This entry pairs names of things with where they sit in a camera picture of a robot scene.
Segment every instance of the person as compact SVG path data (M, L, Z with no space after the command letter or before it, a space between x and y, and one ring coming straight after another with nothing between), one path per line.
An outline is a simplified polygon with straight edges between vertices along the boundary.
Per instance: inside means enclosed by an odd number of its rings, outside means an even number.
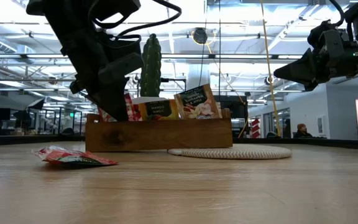
M293 138L312 138L313 136L308 133L308 128L305 124L298 124L298 131L294 134Z

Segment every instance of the wrapper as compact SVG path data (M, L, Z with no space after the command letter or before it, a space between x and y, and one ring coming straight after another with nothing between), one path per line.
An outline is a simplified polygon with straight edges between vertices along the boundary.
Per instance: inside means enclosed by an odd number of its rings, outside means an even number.
M143 121L179 119L175 100L153 101L139 104Z
M182 119L222 118L209 84L175 95Z
M128 113L128 121L139 121L140 116L137 114L134 105L132 104L132 98L129 93L124 95L125 103L127 107ZM98 107L100 120L102 122L116 122L117 120L114 119L110 114L105 112L102 108Z
M59 146L49 146L40 151L33 151L42 161L51 164L73 164L84 166L112 166L118 162L104 159L90 152L71 151Z

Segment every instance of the yellow rope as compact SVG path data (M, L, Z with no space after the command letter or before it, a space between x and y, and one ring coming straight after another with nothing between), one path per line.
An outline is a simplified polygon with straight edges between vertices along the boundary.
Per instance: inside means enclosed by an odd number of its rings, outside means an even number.
M266 21L265 21L265 11L264 11L264 1L263 0L260 0L260 6L262 8L262 17L263 17L264 32L265 32L265 47L266 47L266 56L267 56L268 81L270 83L270 92L272 94L274 115L276 117L277 135L281 136L280 123L278 122L278 113L277 113L276 101L275 101L274 91L273 91L273 77L272 77L272 72L270 71L269 47L267 46Z
M194 43L196 43L196 44L198 44L198 45L203 45L203 44L197 43L197 42L194 40L194 37L193 37L193 36L194 36L194 31L191 33L191 37L192 37ZM207 48L208 48L210 54L212 54L212 50L211 50L211 47L210 47L209 45L212 44L212 43L215 42L215 41L216 41L216 33L214 33L214 39L211 40L211 42L205 43L205 45L207 46ZM214 59L214 62L215 62L215 65L217 66L217 68L218 68L218 70L219 70L219 75L222 76L222 78L224 79L224 81L226 81L226 83L230 86L230 88L237 94L237 96L239 96L241 103L242 103L243 105L245 105L244 100L242 100L240 94L238 94L238 92L230 85L229 81L228 81L228 80L226 79L226 77L222 74L221 68L219 67L218 63L216 63L215 59ZM242 135L242 133L244 133L244 131L246 130L247 125L248 125L248 117L246 118L246 124L245 124L244 127L242 128L242 130L241 130L241 132L240 132L238 138L240 138L241 135Z

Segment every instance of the desk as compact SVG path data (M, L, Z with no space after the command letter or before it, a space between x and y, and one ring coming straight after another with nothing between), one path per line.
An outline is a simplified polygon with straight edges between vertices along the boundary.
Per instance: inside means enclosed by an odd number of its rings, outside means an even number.
M0 146L0 223L358 223L358 150L292 144L293 158L271 161L99 153L120 165L63 170L30 153L45 145Z

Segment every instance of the crumpled wrapper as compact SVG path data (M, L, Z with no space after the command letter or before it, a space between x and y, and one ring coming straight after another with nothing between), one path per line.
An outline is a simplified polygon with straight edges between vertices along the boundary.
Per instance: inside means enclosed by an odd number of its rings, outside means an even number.
M40 151L32 151L42 161L51 164L73 164L83 166L111 166L117 165L109 159L95 156L90 152L72 151L59 146L48 146Z

